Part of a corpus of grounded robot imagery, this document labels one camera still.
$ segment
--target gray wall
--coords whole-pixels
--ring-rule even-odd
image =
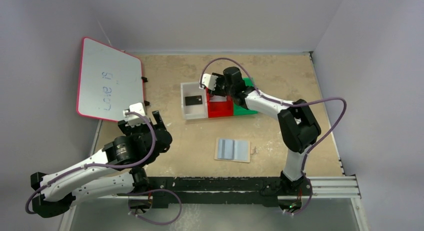
[[[112,44],[139,52],[304,52],[342,0],[90,0]]]
[[[424,230],[424,0],[343,0],[313,55],[372,230]],[[328,104],[331,121],[340,104]]]
[[[87,157],[97,121],[77,115],[81,39],[104,40],[84,0],[0,0],[1,230],[56,231],[24,211],[30,174]]]

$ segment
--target floor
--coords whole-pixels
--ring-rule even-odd
[[[241,63],[255,83],[268,95],[296,101],[321,98],[312,62],[308,55],[225,55]],[[148,114],[159,110],[173,137],[171,148],[148,165],[148,176],[255,177],[279,176],[284,168],[287,147],[279,124],[261,113],[226,118],[184,120],[181,110],[180,83],[199,80],[203,67],[221,55],[138,55],[143,62],[145,97],[151,106]],[[222,73],[234,66],[220,60],[207,73]],[[329,129],[325,107],[311,107],[324,134]],[[104,121],[96,150],[122,135],[114,122]],[[251,141],[250,163],[214,159],[217,138]],[[342,176],[336,146],[331,136],[309,155],[308,176]]]

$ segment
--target red box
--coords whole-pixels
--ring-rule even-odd
[[[211,102],[211,95],[206,89],[207,116],[208,118],[231,117],[234,114],[233,100],[226,97],[225,102]]]

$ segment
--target green box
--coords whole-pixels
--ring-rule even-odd
[[[252,86],[253,87],[253,83],[248,77],[243,78],[243,80],[244,80],[244,83],[246,84],[246,86]],[[258,113],[257,111],[247,110],[244,107],[240,107],[240,106],[234,104],[234,109],[233,109],[234,116],[254,115],[254,114],[257,114],[257,113]]]

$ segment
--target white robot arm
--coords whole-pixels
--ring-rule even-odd
[[[39,191],[39,195],[31,200],[33,212],[43,218],[50,218],[87,200],[145,191],[147,178],[143,166],[166,152],[172,137],[158,111],[153,112],[156,124],[147,118],[140,118],[146,115],[142,103],[130,105],[129,109],[123,111],[123,115],[124,120],[118,126],[125,136],[115,138],[92,156],[62,171],[52,174],[36,172],[31,175],[31,187]],[[152,130],[156,139],[154,143]],[[103,177],[126,168],[132,169],[120,175]]]
[[[200,88],[207,88],[211,95],[230,96],[236,105],[258,111],[279,122],[282,138],[288,147],[281,178],[286,179],[287,185],[295,186],[303,177],[304,157],[317,141],[321,128],[308,106],[292,107],[283,104],[296,105],[306,101],[283,100],[246,86],[237,67],[226,68],[223,75],[203,74]]]

